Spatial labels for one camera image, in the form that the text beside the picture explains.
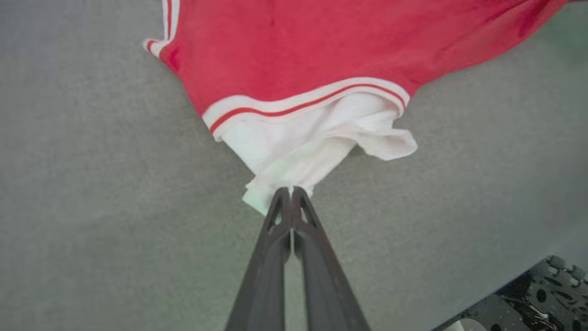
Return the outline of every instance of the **black metal part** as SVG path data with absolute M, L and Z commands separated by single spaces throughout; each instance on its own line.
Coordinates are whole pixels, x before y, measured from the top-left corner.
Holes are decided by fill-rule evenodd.
M 435 328 L 443 331 L 455 321 L 470 318 L 489 331 L 586 331 L 588 282 L 577 266 L 552 256 L 495 294 Z
M 280 188 L 263 222 L 226 331 L 283 331 L 283 265 L 294 238 L 305 276 L 310 331 L 369 331 L 306 192 Z

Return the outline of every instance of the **white ribbed trim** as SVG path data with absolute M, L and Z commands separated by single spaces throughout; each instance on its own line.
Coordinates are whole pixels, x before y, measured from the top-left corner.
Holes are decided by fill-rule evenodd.
M 400 109 L 400 115 L 402 115 L 405 106 L 410 101 L 410 95 L 408 92 L 406 92 L 404 88 L 396 83 L 378 78 L 356 77 L 334 82 L 329 85 L 316 88 L 312 91 L 277 101 L 260 101 L 246 95 L 233 95 L 212 104 L 206 110 L 202 116 L 202 119 L 211 129 L 211 131 L 213 131 L 212 134 L 214 138 L 217 141 L 221 141 L 222 134 L 241 121 L 259 120 L 267 123 L 281 123 L 291 120 L 292 118 L 300 116 L 301 114 L 307 113 L 309 111 L 324 107 L 325 105 L 328 105 L 335 100 L 356 92 L 368 92 L 376 94 L 393 102 Z M 318 102 L 313 102 L 321 98 L 325 99 Z M 292 111 L 284 115 L 274 115 L 276 113 L 284 112 L 285 110 L 307 103 L 309 104 L 308 106 L 300 108 L 296 111 Z M 247 108 L 248 110 L 231 115 L 229 118 L 222 118 L 227 113 L 241 108 Z M 258 114 L 252 112 L 251 110 L 260 111 L 265 114 Z
M 180 0 L 162 0 L 163 6 L 163 39 L 145 39 L 143 40 L 143 48 L 159 58 L 161 50 L 169 45 L 176 37 L 178 30 L 178 19 L 180 16 Z

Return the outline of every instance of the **red stripe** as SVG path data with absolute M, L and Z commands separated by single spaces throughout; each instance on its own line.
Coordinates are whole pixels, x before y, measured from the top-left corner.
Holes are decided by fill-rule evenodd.
M 316 99 L 314 101 L 309 101 L 309 102 L 306 102 L 306 103 L 297 105 L 295 107 L 288 108 L 288 109 L 283 110 L 283 111 L 266 112 L 266 111 L 259 111 L 259 110 L 253 109 L 253 108 L 237 108 L 237 109 L 233 109 L 232 111 L 227 112 L 223 116 L 219 117 L 219 119 L 216 120 L 216 122 L 214 122 L 214 124 L 212 124 L 212 126 L 211 126 L 211 132 L 214 133 L 215 130 L 221 124 L 223 124 L 226 120 L 228 120 L 229 118 L 231 118 L 231 117 L 233 117 L 235 115 L 238 115 L 238 114 L 242 114 L 244 112 L 251 112 L 253 114 L 259 114 L 259 115 L 263 115 L 263 116 L 267 116 L 267 117 L 284 116 L 284 115 L 290 114 L 291 112 L 295 112 L 297 110 L 300 110 L 300 109 L 306 108 L 308 106 L 317 104 L 317 103 L 319 103 L 321 101 L 324 101 L 324 100 L 326 100 L 326 99 L 328 99 L 328 98 L 330 98 L 330 97 L 332 97 L 334 95 L 337 95 L 337 94 L 339 94 L 341 92 L 344 92 L 344 91 L 346 91 L 346 90 L 348 90 L 350 88 L 354 88 L 354 87 L 373 87 L 373 88 L 377 88 L 379 90 L 382 90 L 384 92 L 387 92 L 389 94 L 392 94 L 394 97 L 396 97 L 396 98 L 398 98 L 398 100 L 400 100 L 400 102 L 402 103 L 402 108 L 403 109 L 406 108 L 406 104 L 405 104 L 404 100 L 396 92 L 393 92 L 391 90 L 388 90 L 388 89 L 385 89 L 385 88 L 383 88 L 381 86 L 373 85 L 373 84 L 355 84 L 355 85 L 350 85 L 350 86 L 347 86 L 347 87 L 343 87 L 342 89 L 340 89 L 338 91 L 335 91 L 335 92 L 333 92 L 331 94 L 328 94 L 328 95 L 326 95 L 326 96 L 324 96 L 322 98 L 318 98 L 318 99 Z
M 172 35 L 172 0 L 168 0 L 168 39 Z
M 155 40 L 150 40 L 147 42 L 147 50 L 151 52 L 151 46 L 155 43 Z

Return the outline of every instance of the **cloth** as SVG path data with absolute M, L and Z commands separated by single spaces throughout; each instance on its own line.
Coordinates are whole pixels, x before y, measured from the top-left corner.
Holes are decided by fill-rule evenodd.
M 524 41 L 566 0 L 163 0 L 164 38 L 143 45 L 182 80 L 214 138 L 275 189 L 309 193 L 355 145 L 416 150 L 392 128 L 417 89 Z

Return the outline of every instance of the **floor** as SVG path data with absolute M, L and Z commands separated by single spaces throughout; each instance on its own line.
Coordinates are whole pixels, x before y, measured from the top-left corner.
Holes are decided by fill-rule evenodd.
M 389 163 L 313 203 L 374 331 L 430 330 L 548 254 L 588 269 L 588 6 L 423 87 Z M 0 329 L 222 330 L 262 217 L 252 174 L 141 48 L 155 0 L 0 2 Z M 288 330 L 304 329 L 286 265 Z

